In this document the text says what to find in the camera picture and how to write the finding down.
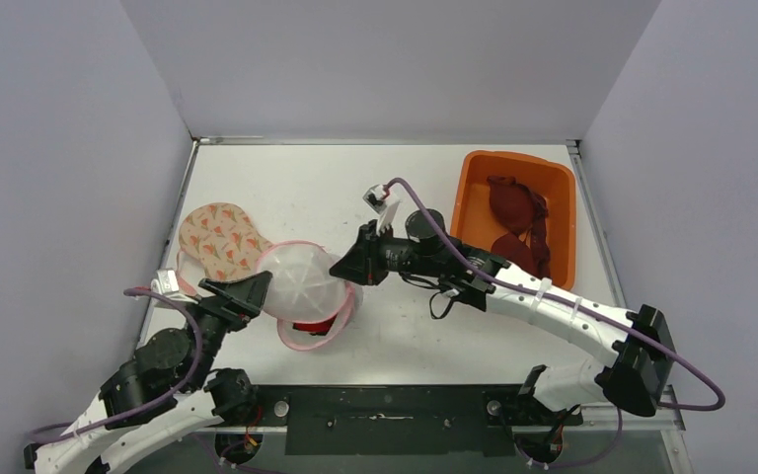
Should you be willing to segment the white mesh pink-trimmed laundry bag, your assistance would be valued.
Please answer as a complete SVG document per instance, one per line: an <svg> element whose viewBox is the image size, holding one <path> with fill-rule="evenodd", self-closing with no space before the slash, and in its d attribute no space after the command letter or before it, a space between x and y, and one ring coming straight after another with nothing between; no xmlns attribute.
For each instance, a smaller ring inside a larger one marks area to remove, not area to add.
<svg viewBox="0 0 758 474"><path fill-rule="evenodd" d="M357 314L363 301L359 286L330 276L334 254L303 240L270 247L256 271L270 271L264 313L276 320L280 340L297 352L317 350L336 338Z"/></svg>

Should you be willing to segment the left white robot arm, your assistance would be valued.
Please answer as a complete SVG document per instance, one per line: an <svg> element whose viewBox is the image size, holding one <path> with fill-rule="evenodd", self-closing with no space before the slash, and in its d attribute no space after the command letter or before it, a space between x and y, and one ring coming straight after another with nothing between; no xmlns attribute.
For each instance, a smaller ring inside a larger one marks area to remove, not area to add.
<svg viewBox="0 0 758 474"><path fill-rule="evenodd" d="M240 368L216 368L227 335L247 328L265 303L272 274L231 281L204 278L204 295L188 295L177 273L161 269L146 287L125 295L148 297L177 310L182 328L155 333L104 382L73 422L32 432L26 469L34 473L124 473L153 452L200 429L239 426L263 413L259 389Z"/></svg>

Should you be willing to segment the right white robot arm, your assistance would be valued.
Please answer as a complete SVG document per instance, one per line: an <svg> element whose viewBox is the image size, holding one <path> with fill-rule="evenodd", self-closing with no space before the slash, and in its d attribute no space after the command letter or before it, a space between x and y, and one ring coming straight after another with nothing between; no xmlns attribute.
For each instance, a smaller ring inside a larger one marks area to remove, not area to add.
<svg viewBox="0 0 758 474"><path fill-rule="evenodd" d="M656 309L634 312L578 297L503 257L439 235L419 211L406 227L406 237L397 238L375 220L361 225L331 276L360 286L375 286L390 273L415 282L432 278L452 304L514 317L584 351L582 362L537 365L527 375L518 409L530 423L591 403L610 403L639 417L655 415L672 366L667 355L647 344L668 333Z"/></svg>

